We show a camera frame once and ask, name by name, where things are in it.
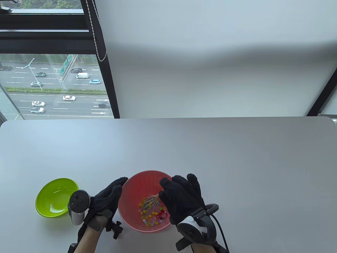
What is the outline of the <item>person's right hand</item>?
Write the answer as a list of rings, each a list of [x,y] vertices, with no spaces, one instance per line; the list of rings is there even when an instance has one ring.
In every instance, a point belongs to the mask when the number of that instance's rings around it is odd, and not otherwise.
[[[159,181],[162,190],[158,197],[163,202],[170,215],[170,223],[177,226],[196,210],[206,209],[201,196],[201,187],[197,177],[190,173],[187,178],[173,176]]]

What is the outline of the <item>person's left hand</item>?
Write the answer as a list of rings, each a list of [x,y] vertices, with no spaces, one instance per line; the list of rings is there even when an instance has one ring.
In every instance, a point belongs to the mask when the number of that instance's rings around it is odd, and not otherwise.
[[[112,219],[118,208],[122,187],[127,180],[127,177],[116,179],[97,195],[90,197],[88,212],[77,233],[77,243],[81,241],[88,226],[96,231],[99,231],[101,228],[105,228],[107,232],[113,231],[113,238],[115,240],[118,238],[119,234],[122,233],[123,228],[121,227],[121,222],[113,222]],[[95,219],[95,216],[104,216],[107,218],[106,225],[100,225]]]

